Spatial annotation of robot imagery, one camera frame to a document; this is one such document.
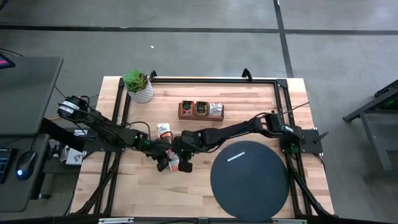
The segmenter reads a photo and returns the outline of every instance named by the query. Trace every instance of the concrete floor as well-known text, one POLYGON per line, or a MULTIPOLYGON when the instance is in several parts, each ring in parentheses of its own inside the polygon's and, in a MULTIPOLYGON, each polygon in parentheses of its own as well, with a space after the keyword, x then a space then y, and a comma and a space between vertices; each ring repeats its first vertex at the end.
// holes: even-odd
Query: concrete floor
MULTIPOLYGON (((398 29, 394 0, 280 0, 280 7, 286 29, 398 29)), ((0 22, 278 28, 272 0, 10 0, 0 22)), ((314 123, 330 132, 323 148, 335 213, 397 223, 398 183, 363 182, 380 165, 362 124, 347 125, 341 118, 397 79, 398 35, 287 35, 287 45, 294 77, 305 79, 314 123)), ((243 68, 255 77, 287 76, 279 34, 0 30, 0 47, 25 56, 63 57, 57 86, 66 95, 95 95, 103 76, 131 68, 167 76, 238 77, 243 68)), ((61 100, 55 91, 47 117, 55 116, 61 100)), ((63 215, 76 178, 51 178, 53 198, 24 213, 0 213, 0 220, 63 215)))

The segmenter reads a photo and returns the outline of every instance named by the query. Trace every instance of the black desk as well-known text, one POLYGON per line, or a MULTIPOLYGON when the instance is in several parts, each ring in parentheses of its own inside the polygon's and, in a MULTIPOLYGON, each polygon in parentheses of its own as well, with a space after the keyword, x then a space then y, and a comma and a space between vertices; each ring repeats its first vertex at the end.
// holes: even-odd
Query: black desk
POLYGON ((39 132, 62 66, 60 57, 14 57, 0 70, 0 135, 39 132))
POLYGON ((5 183, 0 184, 0 212, 21 212, 26 209, 32 194, 35 194, 34 190, 36 188, 37 178, 43 168, 43 160, 46 158, 46 149, 50 136, 48 134, 38 134, 36 137, 26 138, 3 137, 0 138, 0 145, 2 145, 3 142, 12 141, 13 139, 18 140, 4 146, 4 148, 16 148, 17 153, 8 170, 5 183), (34 143, 32 151, 37 153, 33 174, 27 180, 18 180, 15 174, 16 161, 22 153, 30 150, 32 143, 34 143))

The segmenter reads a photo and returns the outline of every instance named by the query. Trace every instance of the wooden tabletop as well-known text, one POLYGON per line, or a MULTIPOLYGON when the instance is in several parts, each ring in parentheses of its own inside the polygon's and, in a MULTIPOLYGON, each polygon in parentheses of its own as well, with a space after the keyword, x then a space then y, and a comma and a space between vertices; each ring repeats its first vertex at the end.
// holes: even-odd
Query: wooden tabletop
MULTIPOLYGON (((120 77, 104 77, 96 109, 109 119, 118 91, 120 77)), ((301 78, 288 78, 292 106, 308 101, 304 81, 301 78)), ((128 122, 145 121, 150 125, 150 133, 157 136, 156 125, 169 123, 173 134, 183 130, 195 131, 203 128, 223 128, 249 120, 255 114, 276 110, 274 87, 268 84, 230 84, 230 83, 155 83, 155 95, 151 102, 138 104, 131 102, 128 122), (225 105, 225 117, 219 121, 187 121, 178 119, 178 103, 182 100, 208 101, 225 105)), ((118 123, 121 122, 124 90, 119 109, 118 123)), ((309 105, 294 111, 296 125, 303 129, 313 128, 309 105)), ((147 132, 143 124, 131 128, 147 132)), ((260 134, 248 134, 231 139, 219 151, 212 154, 196 154, 191 162, 193 172, 158 172, 156 161, 141 152, 127 149, 121 158, 118 181, 114 195, 112 216, 129 217, 231 217, 218 205, 210 185, 210 169, 217 154, 225 146, 242 140, 252 140, 270 146, 285 162, 280 153, 278 139, 268 139, 260 134)), ((71 212, 77 211, 94 192, 100 179, 104 152, 95 152, 83 161, 77 182, 71 212)), ((308 188, 323 205, 333 213, 325 171, 319 158, 303 154, 302 160, 308 188)), ((104 208, 108 194, 106 188, 103 199, 104 208)), ((304 211, 301 190, 298 190, 300 208, 304 211)), ((291 196, 282 210, 275 215, 279 218, 294 217, 291 196)))

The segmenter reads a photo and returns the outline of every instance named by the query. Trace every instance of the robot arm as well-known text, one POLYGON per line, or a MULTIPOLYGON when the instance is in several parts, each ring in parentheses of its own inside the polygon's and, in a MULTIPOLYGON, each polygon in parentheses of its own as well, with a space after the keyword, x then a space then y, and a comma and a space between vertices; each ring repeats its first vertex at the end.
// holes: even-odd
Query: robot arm
POLYGON ((172 143, 172 150, 180 159, 178 165, 179 171, 192 171, 192 163, 189 160, 196 153, 214 152, 228 139, 249 133, 259 133, 267 138, 279 138, 283 136, 291 144, 295 145, 304 141, 300 127, 291 127, 284 124, 280 116, 275 113, 261 113, 249 121, 221 129, 205 128, 198 131, 182 131, 181 136, 175 137, 172 143))
POLYGON ((163 171, 169 165, 170 159, 166 151, 170 148, 180 159, 178 169, 183 172, 191 172, 192 163, 189 160, 196 153, 214 152, 225 141, 245 134, 259 133, 267 138, 283 137, 293 145, 299 145, 304 141, 300 127, 286 125, 279 114, 275 113, 260 113, 249 121, 221 129, 205 128, 198 131, 182 131, 181 136, 175 137, 170 144, 165 139, 151 141, 148 139, 148 134, 142 131, 127 129, 126 125, 117 125, 99 111, 92 109, 87 101, 77 96, 67 97, 59 105, 57 112, 61 118, 75 124, 87 125, 107 143, 143 152, 146 156, 157 160, 159 171, 163 171))

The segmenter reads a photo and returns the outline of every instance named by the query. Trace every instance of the round black mat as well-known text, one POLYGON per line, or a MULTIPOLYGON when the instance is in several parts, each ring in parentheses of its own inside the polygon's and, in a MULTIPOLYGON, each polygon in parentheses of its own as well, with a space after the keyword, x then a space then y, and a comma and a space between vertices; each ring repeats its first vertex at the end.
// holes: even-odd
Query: round black mat
POLYGON ((289 193, 282 160, 268 146, 252 141, 223 149, 213 163, 210 180, 221 208, 246 221, 273 217, 289 193))

